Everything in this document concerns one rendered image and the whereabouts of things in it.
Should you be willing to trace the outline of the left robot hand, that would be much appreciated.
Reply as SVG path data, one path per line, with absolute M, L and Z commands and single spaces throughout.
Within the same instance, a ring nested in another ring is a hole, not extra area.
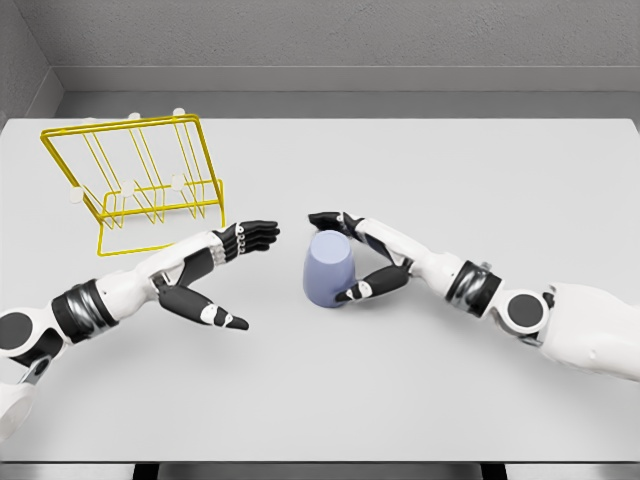
M 136 270 L 152 285 L 162 308 L 202 325 L 246 331 L 249 323 L 229 313 L 190 285 L 240 255 L 267 251 L 280 233 L 275 221 L 234 223 L 195 234 L 149 259 Z

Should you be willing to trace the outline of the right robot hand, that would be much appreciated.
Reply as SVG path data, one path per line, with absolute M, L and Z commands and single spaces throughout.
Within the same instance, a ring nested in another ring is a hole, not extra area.
M 383 255 L 390 264 L 339 292 L 339 303 L 357 301 L 399 289 L 413 277 L 423 279 L 439 296 L 448 293 L 463 261 L 450 253 L 434 253 L 409 236 L 372 218 L 346 212 L 320 212 L 308 216 L 319 230 L 335 230 Z

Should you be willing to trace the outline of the lavender blue cup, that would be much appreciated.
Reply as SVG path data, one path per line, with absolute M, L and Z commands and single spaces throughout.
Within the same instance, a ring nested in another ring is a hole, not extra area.
M 349 239 L 333 230 L 312 238 L 303 269 L 303 289 L 315 305 L 335 308 L 336 295 L 355 283 L 355 262 Z

